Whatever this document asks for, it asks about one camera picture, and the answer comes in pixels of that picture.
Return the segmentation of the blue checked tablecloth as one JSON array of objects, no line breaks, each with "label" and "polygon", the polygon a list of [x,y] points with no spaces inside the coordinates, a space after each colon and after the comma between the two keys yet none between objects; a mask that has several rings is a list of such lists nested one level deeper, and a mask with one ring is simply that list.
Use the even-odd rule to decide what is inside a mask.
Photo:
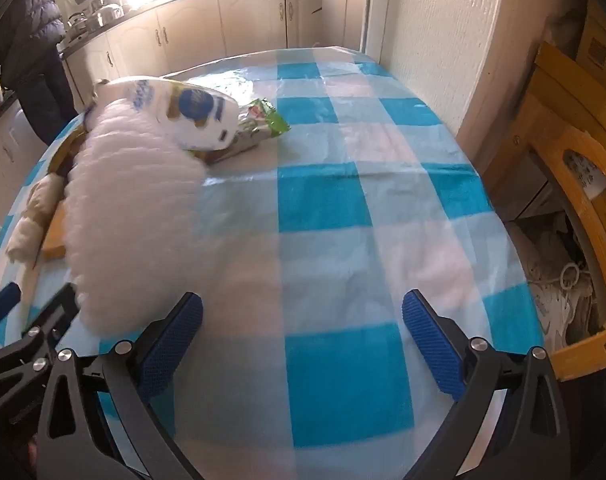
[{"label": "blue checked tablecloth", "polygon": [[[192,76],[290,130],[205,166],[204,320],[152,408],[205,479],[399,479],[452,407],[402,319],[417,289],[494,348],[544,341],[516,248],[432,110],[365,55],[255,53]],[[117,337],[78,316],[79,356]]]}]

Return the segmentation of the white blue plastic bottle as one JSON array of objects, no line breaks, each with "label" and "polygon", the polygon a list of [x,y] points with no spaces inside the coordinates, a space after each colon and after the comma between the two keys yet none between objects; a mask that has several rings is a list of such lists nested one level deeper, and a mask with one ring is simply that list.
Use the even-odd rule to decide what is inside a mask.
[{"label": "white blue plastic bottle", "polygon": [[96,84],[94,102],[86,111],[86,125],[97,125],[99,115],[116,101],[155,120],[186,150],[228,148],[238,128],[240,106],[231,96],[197,84],[148,76]]}]

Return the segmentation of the person in dark jacket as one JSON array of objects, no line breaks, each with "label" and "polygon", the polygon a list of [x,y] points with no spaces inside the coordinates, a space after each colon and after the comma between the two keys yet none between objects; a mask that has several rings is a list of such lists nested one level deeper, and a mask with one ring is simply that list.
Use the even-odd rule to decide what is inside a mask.
[{"label": "person in dark jacket", "polygon": [[47,145],[77,116],[58,51],[64,36],[56,0],[13,0],[0,18],[0,84]]}]

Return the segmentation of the green snack wrapper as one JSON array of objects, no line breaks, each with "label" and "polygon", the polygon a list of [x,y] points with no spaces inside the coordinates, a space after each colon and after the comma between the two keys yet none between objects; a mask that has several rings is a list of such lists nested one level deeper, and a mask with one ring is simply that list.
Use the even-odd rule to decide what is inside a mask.
[{"label": "green snack wrapper", "polygon": [[255,99],[240,109],[238,128],[231,143],[221,150],[195,152],[208,166],[237,156],[266,140],[278,138],[290,130],[275,105],[266,99]]}]

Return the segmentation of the cream kitchen cabinets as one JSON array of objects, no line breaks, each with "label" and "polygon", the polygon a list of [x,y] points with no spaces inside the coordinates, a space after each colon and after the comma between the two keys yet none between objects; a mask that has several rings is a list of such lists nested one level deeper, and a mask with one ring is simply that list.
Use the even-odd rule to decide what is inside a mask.
[{"label": "cream kitchen cabinets", "polygon": [[168,0],[121,16],[63,52],[76,107],[94,83],[165,76],[255,51],[357,50],[369,0]]}]

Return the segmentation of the yellow wooden chair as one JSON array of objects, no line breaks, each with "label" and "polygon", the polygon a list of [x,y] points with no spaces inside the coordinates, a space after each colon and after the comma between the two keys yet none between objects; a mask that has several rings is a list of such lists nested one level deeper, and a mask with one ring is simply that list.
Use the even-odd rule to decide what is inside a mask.
[{"label": "yellow wooden chair", "polygon": [[[592,200],[572,174],[568,154],[586,158],[606,179],[606,88],[572,58],[544,42],[508,136],[482,180],[497,198],[526,156],[533,156],[560,193],[586,256],[599,299],[606,303],[606,188]],[[553,352],[551,362],[561,382],[606,368],[606,327],[576,344]]]}]

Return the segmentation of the white cloth bag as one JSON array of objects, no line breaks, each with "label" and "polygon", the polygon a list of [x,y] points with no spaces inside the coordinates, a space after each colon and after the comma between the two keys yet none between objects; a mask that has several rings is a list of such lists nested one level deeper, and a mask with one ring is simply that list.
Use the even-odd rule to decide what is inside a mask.
[{"label": "white cloth bag", "polygon": [[564,211],[506,223],[551,352],[606,328],[606,293]]}]

